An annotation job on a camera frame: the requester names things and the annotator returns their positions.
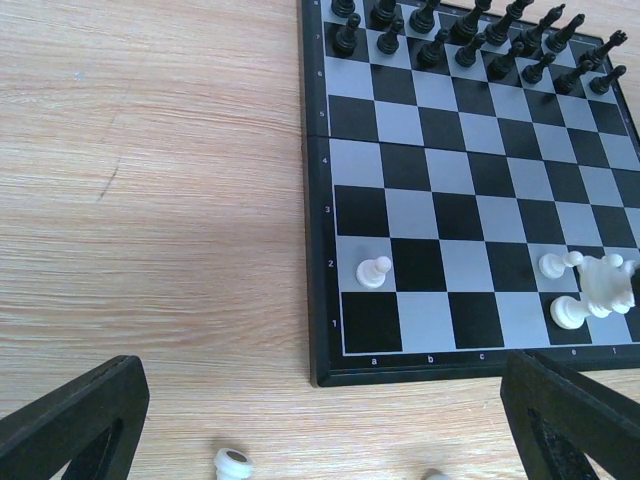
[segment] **black chess piece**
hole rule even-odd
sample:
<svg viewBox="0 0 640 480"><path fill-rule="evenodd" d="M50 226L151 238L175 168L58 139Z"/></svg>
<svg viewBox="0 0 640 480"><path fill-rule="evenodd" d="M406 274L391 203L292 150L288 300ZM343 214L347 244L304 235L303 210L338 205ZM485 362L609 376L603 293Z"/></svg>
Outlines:
<svg viewBox="0 0 640 480"><path fill-rule="evenodd" d="M451 33L457 38L469 42L478 33L480 16L491 8L491 0L476 0L476 6L464 17L458 18Z"/></svg>
<svg viewBox="0 0 640 480"><path fill-rule="evenodd" d="M429 33L436 24L433 11L440 5L440 0L427 0L424 6L414 10L409 17L409 26L418 33Z"/></svg>
<svg viewBox="0 0 640 480"><path fill-rule="evenodd" d="M340 27L336 36L333 38L333 48L345 56L353 55L358 46L358 37L356 30L360 26L360 15L352 13L347 18L347 24Z"/></svg>
<svg viewBox="0 0 640 480"><path fill-rule="evenodd" d="M618 30L609 37L609 41L607 43L598 48L594 48L592 50L589 50L588 52L583 53L578 61L582 62L584 60L589 60L591 63L593 63L593 69L597 70L598 67L602 65L602 62L604 62L604 59L607 58L607 55L609 54L611 49L613 49L613 47L619 47L626 41L627 34L622 30Z"/></svg>
<svg viewBox="0 0 640 480"><path fill-rule="evenodd" d="M563 3L562 5L552 8L544 18L540 20L538 25L533 28L523 30L520 35L518 35L516 41L524 44L523 54L525 56L528 57L532 55L536 50L542 47L542 35L545 31L551 28L551 25L562 17L565 6L566 5Z"/></svg>
<svg viewBox="0 0 640 480"><path fill-rule="evenodd" d="M378 37L378 42L376 43L376 45L378 45L378 50L385 55L392 55L396 53L396 50L398 50L400 45L398 43L398 33L400 33L400 30L403 28L404 20L400 17L394 18L389 30Z"/></svg>
<svg viewBox="0 0 640 480"><path fill-rule="evenodd" d="M441 28L436 33L436 37L431 43L425 43L418 52L418 61L425 67L434 67L442 57L442 46L449 38L449 30Z"/></svg>
<svg viewBox="0 0 640 480"><path fill-rule="evenodd" d="M353 0L331 0L331 11L337 16L347 18L356 10Z"/></svg>
<svg viewBox="0 0 640 480"><path fill-rule="evenodd" d="M489 64L489 75L491 78L500 80L509 75L509 72L516 64L516 57L518 57L523 50L524 44L522 42L516 42L507 54L494 58Z"/></svg>
<svg viewBox="0 0 640 480"><path fill-rule="evenodd" d="M464 47L460 47L456 52L456 62L461 67L469 68L476 63L476 52L487 41L484 33L478 33Z"/></svg>
<svg viewBox="0 0 640 480"><path fill-rule="evenodd" d="M556 92L563 95L569 95L575 88L578 79L591 70L593 64L589 60L585 60L569 73L563 73L553 81Z"/></svg>
<svg viewBox="0 0 640 480"><path fill-rule="evenodd" d="M547 37L544 42L553 53L560 53L567 48L567 42L576 33L576 29L584 23L585 15L581 13L573 17L571 22Z"/></svg>
<svg viewBox="0 0 640 480"><path fill-rule="evenodd" d="M542 59L535 65L528 65L522 71L522 78L525 82L536 84L542 80L544 69L556 61L555 53L545 53Z"/></svg>
<svg viewBox="0 0 640 480"><path fill-rule="evenodd" d="M490 23L484 31L487 37L487 43L499 47L507 41L509 27L514 20L522 18L522 12L529 5L533 3L533 0L516 0L510 5L507 5L507 13L496 23Z"/></svg>
<svg viewBox="0 0 640 480"><path fill-rule="evenodd" d="M389 25L396 16L396 0L378 0L371 10L371 18L382 25Z"/></svg>
<svg viewBox="0 0 640 480"><path fill-rule="evenodd" d="M591 80L589 82L589 88L596 95L604 95L609 91L611 84L625 73L627 73L627 67L618 65L609 75L602 75L601 77L596 77Z"/></svg>

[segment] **wood grain surface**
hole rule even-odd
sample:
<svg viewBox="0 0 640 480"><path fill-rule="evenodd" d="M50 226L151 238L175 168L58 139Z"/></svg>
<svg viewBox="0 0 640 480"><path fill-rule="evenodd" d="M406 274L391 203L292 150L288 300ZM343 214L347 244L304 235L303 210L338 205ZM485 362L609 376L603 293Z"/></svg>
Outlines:
<svg viewBox="0 0 640 480"><path fill-rule="evenodd" d="M568 0L565 21L582 11L585 33L629 33L637 112L640 6ZM255 479L522 478L497 378L309 384L297 15L0 1L0 416L135 354L132 479L211 480L222 446ZM638 370L592 377L640 400Z"/></svg>

